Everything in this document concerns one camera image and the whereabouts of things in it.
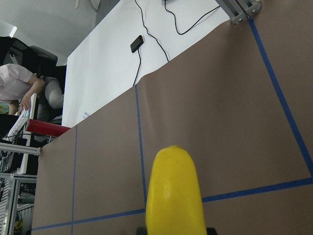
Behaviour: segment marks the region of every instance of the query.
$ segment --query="keyboard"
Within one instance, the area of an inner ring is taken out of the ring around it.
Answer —
[[[19,119],[15,122],[14,126],[9,131],[8,140],[12,141],[12,139],[19,133],[19,131],[23,128],[25,123],[27,122],[29,117],[29,110],[23,110],[19,116]]]

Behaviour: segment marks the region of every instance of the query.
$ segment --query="person's arm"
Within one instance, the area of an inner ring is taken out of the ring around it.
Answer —
[[[18,111],[19,101],[18,100],[12,100],[11,103],[9,103],[9,115],[14,115]]]
[[[31,76],[31,78],[28,81],[29,84],[31,84],[30,90],[24,95],[23,99],[21,100],[20,107],[21,110],[29,110],[31,107],[31,102],[30,98],[34,93],[40,93],[44,87],[45,87],[45,82],[39,78],[36,77],[35,74]]]

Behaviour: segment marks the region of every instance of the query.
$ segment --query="computer screen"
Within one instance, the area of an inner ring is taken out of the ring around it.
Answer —
[[[11,130],[19,116],[0,114],[0,140]]]

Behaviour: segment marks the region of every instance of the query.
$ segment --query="metal bracket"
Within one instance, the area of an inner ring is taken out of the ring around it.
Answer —
[[[0,150],[16,152],[16,153],[28,153],[32,155],[40,155],[41,148],[33,148],[28,146],[15,145],[10,143],[0,143]]]
[[[260,0],[215,0],[227,13],[230,20],[239,24],[253,17],[262,8]]]

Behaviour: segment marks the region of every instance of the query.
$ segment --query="person's hand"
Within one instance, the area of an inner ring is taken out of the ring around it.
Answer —
[[[24,97],[23,97],[23,99],[21,100],[21,103],[20,103],[21,111],[22,110],[29,110],[30,107],[31,107],[30,97],[27,96],[27,95],[24,95]]]

